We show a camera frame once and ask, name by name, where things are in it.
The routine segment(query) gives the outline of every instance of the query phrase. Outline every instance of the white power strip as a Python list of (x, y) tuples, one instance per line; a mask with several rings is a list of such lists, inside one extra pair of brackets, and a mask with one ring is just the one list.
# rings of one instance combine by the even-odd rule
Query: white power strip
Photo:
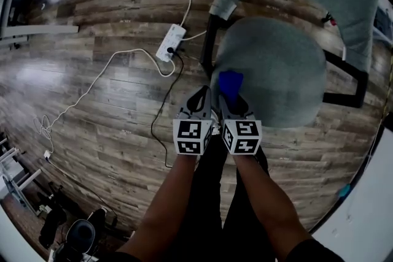
[(169, 62), (173, 55), (168, 53), (168, 48), (173, 48), (173, 50), (176, 50), (182, 41), (184, 34), (184, 28), (177, 24), (172, 24), (155, 56), (166, 63)]

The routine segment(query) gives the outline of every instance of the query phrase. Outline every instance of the white wall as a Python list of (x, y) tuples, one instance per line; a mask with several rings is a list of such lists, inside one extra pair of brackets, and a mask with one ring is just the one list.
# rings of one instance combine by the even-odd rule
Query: white wall
[(385, 129), (368, 168), (313, 235), (345, 262), (383, 262), (393, 249), (393, 133)]
[(0, 206), (0, 255), (6, 262), (44, 262)]

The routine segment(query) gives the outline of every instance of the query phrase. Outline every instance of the leg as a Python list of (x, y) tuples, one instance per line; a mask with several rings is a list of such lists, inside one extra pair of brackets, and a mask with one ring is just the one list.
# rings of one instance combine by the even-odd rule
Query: leg
[[(268, 174), (265, 154), (259, 148), (255, 156)], [(224, 225), (223, 239), (228, 258), (237, 261), (274, 262), (275, 256), (267, 233), (252, 210), (239, 172), (237, 186)]]
[(201, 261), (219, 249), (220, 180), (226, 159), (221, 136), (213, 136), (194, 173), (187, 213), (166, 260)]

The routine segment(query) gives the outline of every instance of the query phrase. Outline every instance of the floorboard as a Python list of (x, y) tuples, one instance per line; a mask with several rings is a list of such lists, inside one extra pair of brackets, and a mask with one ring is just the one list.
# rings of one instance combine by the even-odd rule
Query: floorboard
[[(187, 34), (206, 29), (211, 3), (193, 0)], [(46, 114), (53, 121), (84, 93), (114, 52), (143, 48), (155, 54), (169, 26), (181, 22), (187, 4), (188, 0), (34, 0), (30, 23), (74, 23), (79, 33), (31, 36), (18, 50), (0, 51), (1, 128), (26, 151), (22, 162), (27, 167), (41, 168), (42, 178), (62, 184), (86, 212), (99, 207), (100, 201), (45, 163), (42, 154), (50, 144), (34, 132), (33, 118)], [(232, 20), (248, 15), (288, 21), (324, 49), (341, 52), (338, 29), (321, 25), (325, 10), (307, 0), (242, 0)], [(202, 44), (200, 37), (181, 45), (184, 74), (155, 127), (168, 146), (169, 164), (174, 158), (171, 121), (177, 106), (192, 88), (208, 83), (198, 63)], [(159, 65), (163, 72), (171, 70), (168, 64)], [(383, 112), (390, 67), (391, 53), (375, 43), (363, 108), (323, 104), (308, 126), (263, 129), (271, 176), (289, 194), (307, 228), (337, 200), (338, 190), (350, 182), (369, 149)], [(119, 215), (120, 229), (138, 226), (168, 172), (164, 149), (150, 135), (150, 124), (173, 80), (163, 79), (143, 53), (117, 56), (91, 93), (53, 127), (53, 163), (110, 203)], [(328, 65), (327, 91), (353, 93), (355, 88), (352, 78)], [(388, 104), (393, 104), (392, 96)], [(235, 173), (228, 159), (221, 188), (223, 219), (235, 190)]]

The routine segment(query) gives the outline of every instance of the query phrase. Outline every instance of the forearm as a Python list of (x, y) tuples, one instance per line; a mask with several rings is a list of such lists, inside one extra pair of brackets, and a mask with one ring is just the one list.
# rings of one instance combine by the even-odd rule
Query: forearm
[(295, 207), (281, 188), (251, 156), (235, 156), (236, 166), (252, 209), (265, 228), (279, 261), (311, 236), (298, 219)]
[(176, 158), (138, 230), (119, 251), (143, 262), (162, 257), (176, 237), (187, 210), (195, 162), (195, 156)]
[(294, 205), (251, 156), (234, 156), (251, 206), (263, 225), (297, 220)]
[(176, 235), (183, 220), (195, 169), (195, 156), (179, 155), (150, 204), (142, 224)]

